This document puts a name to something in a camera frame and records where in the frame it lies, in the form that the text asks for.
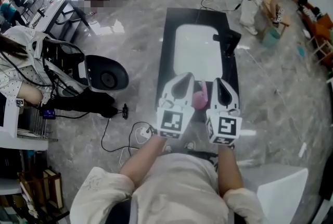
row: white robot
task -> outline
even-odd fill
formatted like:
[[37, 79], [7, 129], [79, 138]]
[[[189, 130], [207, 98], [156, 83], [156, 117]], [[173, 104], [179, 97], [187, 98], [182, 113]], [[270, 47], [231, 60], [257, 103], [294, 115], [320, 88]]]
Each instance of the white robot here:
[[[177, 98], [175, 88], [186, 78], [189, 78], [186, 94], [182, 98]], [[222, 105], [219, 102], [222, 88], [230, 96], [227, 105]], [[195, 112], [192, 107], [193, 91], [194, 76], [191, 73], [176, 76], [165, 85], [157, 108], [157, 133], [159, 136], [181, 139]], [[233, 146], [240, 135], [242, 118], [238, 117], [239, 114], [237, 93], [226, 81], [216, 78], [213, 82], [210, 109], [206, 111], [209, 142]]]

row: metal rack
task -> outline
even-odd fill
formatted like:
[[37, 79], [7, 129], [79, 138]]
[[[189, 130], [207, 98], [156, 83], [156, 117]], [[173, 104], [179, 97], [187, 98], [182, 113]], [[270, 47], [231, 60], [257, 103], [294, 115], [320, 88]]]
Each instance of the metal rack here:
[[40, 116], [38, 109], [31, 108], [31, 121], [27, 129], [17, 129], [17, 138], [33, 139], [33, 140], [48, 140], [50, 142], [57, 142], [58, 139], [50, 138], [47, 134], [47, 119]]

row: white shirt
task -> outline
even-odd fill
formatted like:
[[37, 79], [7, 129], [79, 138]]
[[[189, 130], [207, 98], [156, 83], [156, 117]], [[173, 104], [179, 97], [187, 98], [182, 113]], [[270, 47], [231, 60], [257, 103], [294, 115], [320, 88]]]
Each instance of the white shirt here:
[[136, 190], [127, 176], [93, 168], [73, 201], [71, 223], [105, 223], [113, 206], [128, 196], [137, 201], [139, 224], [227, 224], [229, 209], [248, 224], [266, 223], [256, 194], [230, 190], [222, 199], [212, 164], [184, 154], [158, 157]]
[[[35, 30], [24, 26], [15, 26], [7, 30], [3, 35], [27, 47], [35, 36]], [[28, 58], [21, 60], [7, 53], [4, 53], [4, 55], [6, 55], [29, 80], [38, 84], [45, 84]], [[50, 99], [51, 89], [49, 87], [41, 87], [28, 82], [2, 55], [0, 55], [0, 92], [6, 96], [10, 103], [15, 103], [15, 99], [23, 82], [36, 87], [43, 93], [43, 103], [46, 103]]]

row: gray marble floor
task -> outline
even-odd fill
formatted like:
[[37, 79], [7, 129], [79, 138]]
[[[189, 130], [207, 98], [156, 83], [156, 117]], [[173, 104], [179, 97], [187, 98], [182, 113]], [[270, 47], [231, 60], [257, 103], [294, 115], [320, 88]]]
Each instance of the gray marble floor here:
[[[130, 117], [112, 118], [104, 139], [107, 149], [128, 144], [128, 134], [137, 121], [156, 122], [154, 102], [165, 15], [168, 7], [200, 8], [201, 0], [129, 0], [120, 8], [105, 9], [89, 21], [97, 36], [85, 27], [76, 44], [86, 54], [103, 55], [120, 62], [130, 76], [130, 85], [114, 93], [118, 107], [127, 103]], [[241, 0], [209, 0], [206, 6], [232, 10]], [[311, 47], [305, 47], [303, 24], [296, 6], [284, 5], [292, 25], [275, 48], [264, 47], [260, 40], [239, 25], [240, 10], [228, 12], [232, 29], [242, 34], [236, 49], [240, 87], [242, 129], [254, 130], [255, 136], [243, 136], [236, 143], [237, 160], [253, 164], [277, 162], [307, 167], [309, 178], [293, 223], [307, 223], [318, 206], [318, 188], [328, 155], [332, 151], [330, 130], [331, 105], [325, 83], [327, 71], [311, 60]], [[258, 15], [259, 29], [265, 19]], [[305, 57], [298, 52], [305, 51]], [[49, 164], [62, 173], [63, 195], [70, 208], [78, 188], [94, 166], [118, 172], [121, 151], [105, 152], [100, 139], [107, 124], [96, 114], [78, 119], [58, 118], [53, 123]], [[203, 124], [193, 123], [182, 142], [195, 140], [197, 149], [213, 151]], [[298, 156], [302, 143], [304, 155]], [[122, 161], [128, 158], [124, 152]]]

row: cable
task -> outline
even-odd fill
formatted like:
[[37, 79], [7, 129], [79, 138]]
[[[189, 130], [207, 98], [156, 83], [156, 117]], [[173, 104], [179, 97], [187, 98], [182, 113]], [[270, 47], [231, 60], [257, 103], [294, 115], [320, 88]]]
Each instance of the cable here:
[[100, 140], [100, 146], [102, 147], [102, 149], [103, 149], [104, 151], [106, 151], [106, 152], [109, 152], [109, 153], [116, 152], [116, 151], [118, 151], [118, 150], [120, 150], [120, 149], [128, 148], [128, 150], [129, 150], [129, 154], [130, 154], [130, 156], [132, 156], [132, 155], [131, 155], [131, 152], [130, 152], [130, 148], [131, 148], [131, 149], [136, 149], [136, 150], [139, 149], [139, 148], [137, 148], [137, 147], [131, 147], [131, 134], [132, 134], [132, 132], [133, 132], [134, 126], [137, 125], [137, 124], [139, 124], [139, 123], [145, 123], [145, 124], [148, 124], [148, 125], [149, 125], [149, 128], [152, 129], [152, 131], [154, 130], [154, 128], [152, 127], [152, 125], [150, 125], [148, 122], [145, 122], [145, 121], [139, 121], [139, 122], [136, 122], [136, 123], [134, 123], [134, 124], [132, 125], [131, 132], [129, 133], [129, 145], [128, 145], [128, 146], [122, 146], [122, 147], [119, 147], [119, 148], [116, 148], [116, 149], [113, 149], [113, 150], [107, 150], [107, 149], [105, 149], [104, 146], [103, 146], [103, 139], [104, 139], [104, 137], [105, 137], [106, 130], [108, 129], [110, 119], [111, 119], [111, 118], [108, 119], [108, 123], [106, 124], [105, 130], [104, 130], [104, 133], [103, 133], [103, 136], [102, 136], [102, 138], [101, 138], [101, 140]]
[[240, 5], [241, 5], [241, 2], [243, 1], [243, 0], [241, 0], [240, 1], [240, 3], [236, 6], [236, 8], [234, 9], [234, 10], [216, 10], [216, 9], [214, 9], [214, 8], [211, 8], [211, 7], [208, 7], [208, 6], [204, 6], [203, 5], [203, 1], [205, 1], [205, 0], [201, 0], [201, 2], [200, 2], [200, 5], [201, 5], [201, 7], [200, 7], [200, 10], [202, 9], [202, 8], [204, 8], [204, 9], [209, 9], [209, 10], [212, 10], [212, 11], [215, 11], [215, 12], [233, 12], [233, 11], [236, 11], [239, 7], [240, 7]]
[[21, 70], [19, 70], [19, 68], [7, 57], [4, 55], [4, 53], [2, 51], [0, 51], [0, 54], [16, 69], [17, 72], [19, 72], [19, 74], [28, 82], [36, 85], [36, 86], [40, 86], [40, 87], [52, 87], [52, 85], [44, 85], [44, 84], [39, 84], [36, 82], [33, 82], [32, 80], [29, 80], [22, 72]]
[[134, 126], [135, 126], [136, 124], [139, 124], [139, 123], [145, 123], [145, 124], [148, 124], [148, 125], [149, 125], [149, 128], [153, 128], [148, 122], [145, 122], [145, 121], [139, 121], [139, 122], [134, 123], [133, 126], [132, 126], [132, 129], [131, 129], [130, 135], [129, 135], [129, 145], [128, 145], [128, 147], [131, 146], [131, 134], [132, 134], [132, 132], [133, 132]]
[[137, 138], [137, 131], [138, 130], [140, 130], [140, 132], [142, 131], [142, 129], [144, 128], [144, 126], [142, 126], [142, 127], [140, 127], [140, 128], [137, 128], [136, 130], [135, 130], [135, 139], [136, 139], [136, 142], [138, 143], [138, 144], [145, 144], [149, 139], [146, 139], [144, 142], [139, 142], [139, 140], [138, 140], [138, 138]]
[[86, 115], [88, 115], [90, 112], [84, 113], [83, 115], [80, 115], [78, 117], [68, 117], [68, 116], [61, 116], [61, 115], [54, 115], [55, 117], [60, 117], [60, 118], [70, 118], [70, 119], [78, 119], [78, 118], [82, 118]]
[[[135, 150], [139, 150], [139, 148], [136, 148], [136, 147], [129, 147], [130, 149], [135, 149]], [[119, 157], [119, 165], [122, 167], [123, 166], [123, 163], [121, 163], [121, 158], [123, 157], [123, 153], [124, 153], [124, 150], [126, 148], [123, 148], [123, 150], [121, 150], [121, 154], [120, 154], [120, 157]]]

